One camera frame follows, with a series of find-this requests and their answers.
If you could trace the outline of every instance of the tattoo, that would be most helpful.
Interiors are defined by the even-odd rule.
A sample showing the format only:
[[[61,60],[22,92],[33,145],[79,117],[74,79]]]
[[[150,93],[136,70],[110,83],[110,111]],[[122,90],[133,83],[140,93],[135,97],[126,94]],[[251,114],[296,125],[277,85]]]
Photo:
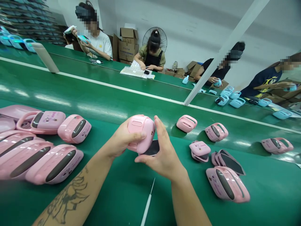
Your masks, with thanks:
[[[56,220],[59,224],[66,223],[66,214],[76,210],[77,204],[85,201],[89,195],[84,195],[81,191],[85,190],[88,183],[85,183],[85,174],[88,168],[83,170],[54,198],[49,206],[44,210],[43,218],[38,226],[44,226],[49,218]]]

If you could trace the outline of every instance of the black t-shirt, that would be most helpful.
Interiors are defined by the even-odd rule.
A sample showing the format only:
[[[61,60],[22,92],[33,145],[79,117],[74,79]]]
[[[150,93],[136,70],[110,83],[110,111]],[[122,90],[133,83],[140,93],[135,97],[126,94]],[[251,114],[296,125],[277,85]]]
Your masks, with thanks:
[[[269,88],[253,89],[254,87],[277,83],[282,75],[282,71],[276,72],[275,67],[269,67],[259,72],[251,83],[241,91],[242,97],[254,96],[261,98]]]
[[[213,61],[213,58],[209,59],[209,60],[206,60],[205,63],[203,63],[203,67],[204,67],[204,71],[207,70],[207,68],[209,67],[209,65],[211,64],[211,62]],[[225,68],[222,68],[222,69],[216,69],[213,74],[211,75],[211,77],[217,77],[219,78],[220,80],[223,80],[227,74],[227,72],[229,71],[230,69],[230,66],[226,66]],[[207,81],[205,83],[206,86],[211,86],[212,83]]]

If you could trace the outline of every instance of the metal pole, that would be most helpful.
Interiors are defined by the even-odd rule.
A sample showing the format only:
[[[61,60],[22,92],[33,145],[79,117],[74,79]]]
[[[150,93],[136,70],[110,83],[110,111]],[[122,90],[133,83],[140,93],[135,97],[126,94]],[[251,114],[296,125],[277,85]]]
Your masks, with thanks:
[[[232,31],[227,41],[223,44],[222,48],[219,50],[219,53],[214,58],[212,63],[209,65],[207,70],[202,75],[201,79],[194,87],[194,89],[190,92],[186,100],[184,101],[184,105],[190,104],[193,98],[196,96],[198,91],[203,87],[209,77],[216,70],[216,67],[223,61],[225,56],[228,55],[229,50],[235,45],[238,39],[246,32],[248,27],[253,23],[259,13],[263,10],[263,8],[268,4],[270,0],[254,0],[250,8],[247,10],[243,18],[237,24],[236,28]]]

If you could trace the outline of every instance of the storage rack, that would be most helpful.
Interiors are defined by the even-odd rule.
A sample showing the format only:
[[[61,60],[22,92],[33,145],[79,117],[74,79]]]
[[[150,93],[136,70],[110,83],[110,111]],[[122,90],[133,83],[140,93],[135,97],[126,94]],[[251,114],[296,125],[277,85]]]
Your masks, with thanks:
[[[0,25],[11,34],[55,45],[65,39],[45,0],[0,0]]]

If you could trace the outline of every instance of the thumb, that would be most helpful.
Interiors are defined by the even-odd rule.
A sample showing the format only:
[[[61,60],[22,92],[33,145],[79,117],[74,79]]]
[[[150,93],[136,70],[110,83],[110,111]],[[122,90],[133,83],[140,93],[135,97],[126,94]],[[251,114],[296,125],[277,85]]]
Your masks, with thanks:
[[[131,142],[135,142],[135,141],[141,141],[144,138],[146,138],[146,132],[130,133],[127,137],[127,142],[131,143]]]
[[[149,155],[140,155],[137,158],[135,158],[136,163],[144,163],[150,168],[154,166],[155,160],[156,159],[153,156],[149,156]]]

